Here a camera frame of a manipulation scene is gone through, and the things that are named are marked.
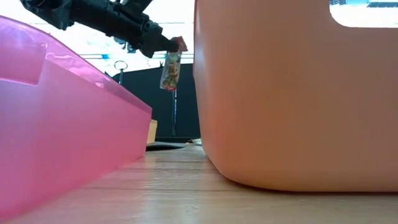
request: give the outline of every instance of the translucent pink container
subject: translucent pink container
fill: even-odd
[[[145,153],[151,108],[62,43],[0,16],[0,222]]]

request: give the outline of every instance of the small packet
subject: small packet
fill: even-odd
[[[180,48],[178,52],[167,52],[162,77],[160,78],[160,88],[168,91],[177,89],[178,79],[180,78],[181,56],[182,52],[188,51],[187,45],[182,37],[173,37]]]

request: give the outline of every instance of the wooden table surface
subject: wooden table surface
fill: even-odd
[[[398,223],[398,195],[287,194],[234,184],[202,149],[148,152],[7,224]]]

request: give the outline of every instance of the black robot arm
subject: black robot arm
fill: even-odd
[[[162,35],[163,28],[143,11],[152,0],[21,0],[23,6],[54,27],[66,30],[75,22],[129,42],[146,57],[176,52],[178,43]]]

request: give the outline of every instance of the black curtain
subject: black curtain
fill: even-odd
[[[200,138],[193,65],[181,65],[177,88],[177,119],[173,132],[173,94],[160,89],[162,68],[124,72],[123,86],[152,107],[152,119],[158,121],[156,141],[186,142]],[[119,81],[119,75],[113,77]]]

